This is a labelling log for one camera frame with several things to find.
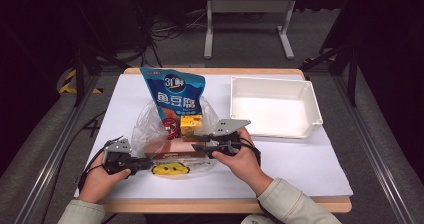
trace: blue snack bag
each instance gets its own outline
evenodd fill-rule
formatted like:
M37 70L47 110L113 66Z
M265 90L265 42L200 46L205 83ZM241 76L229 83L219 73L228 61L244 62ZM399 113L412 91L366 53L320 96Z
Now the blue snack bag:
M172 69L141 67L140 70L169 132L168 139L179 137L182 115L202 115L200 96L205 78Z

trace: yellow packaging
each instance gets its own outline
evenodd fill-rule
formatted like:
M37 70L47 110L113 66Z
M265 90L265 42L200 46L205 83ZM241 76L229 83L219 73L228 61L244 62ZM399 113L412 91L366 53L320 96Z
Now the yellow packaging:
M194 132L200 132L202 130L202 115L181 116L180 123L181 138L183 141L197 141L193 135Z

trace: gray sleeve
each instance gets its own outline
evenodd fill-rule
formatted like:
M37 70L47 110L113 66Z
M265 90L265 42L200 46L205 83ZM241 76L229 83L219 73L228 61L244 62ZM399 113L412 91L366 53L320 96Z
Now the gray sleeve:
M275 179L258 200L270 214L286 224L340 223L333 214L280 178Z
M97 224L105 216L103 206L80 200L72 200L62 214L60 224Z

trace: white tray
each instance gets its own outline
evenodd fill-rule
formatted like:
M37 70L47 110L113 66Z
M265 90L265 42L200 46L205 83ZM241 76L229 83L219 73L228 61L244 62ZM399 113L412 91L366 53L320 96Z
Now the white tray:
M307 138L323 124L310 81L232 77L230 117L255 136Z

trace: person's right hand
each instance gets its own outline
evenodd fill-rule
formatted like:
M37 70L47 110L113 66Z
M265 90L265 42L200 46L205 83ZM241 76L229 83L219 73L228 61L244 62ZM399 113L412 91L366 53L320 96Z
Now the person's right hand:
M246 128L240 128L237 132L242 143L254 145ZM247 147L242 146L235 156L227 156L217 151L213 152L212 155L222 164L228 166L236 177L246 182L257 196L262 194L273 181L271 177L262 171L255 154Z

